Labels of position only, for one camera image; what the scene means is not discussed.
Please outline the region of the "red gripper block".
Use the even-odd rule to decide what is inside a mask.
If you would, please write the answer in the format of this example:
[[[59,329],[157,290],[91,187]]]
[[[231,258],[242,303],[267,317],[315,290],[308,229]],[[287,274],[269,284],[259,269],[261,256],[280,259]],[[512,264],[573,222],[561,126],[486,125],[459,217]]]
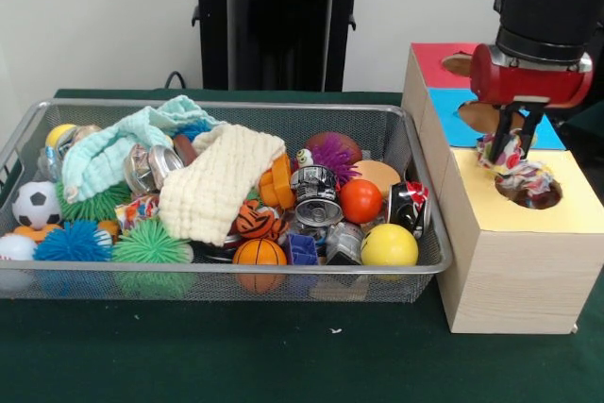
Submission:
[[[480,44],[471,58],[470,88],[478,101],[499,108],[490,160],[498,160],[511,132],[518,128],[514,103],[537,103],[551,109],[571,109],[586,97],[594,76],[594,64],[585,53],[573,64],[545,64],[503,53],[493,44]],[[522,149],[530,149],[541,110],[529,110],[518,134]]]

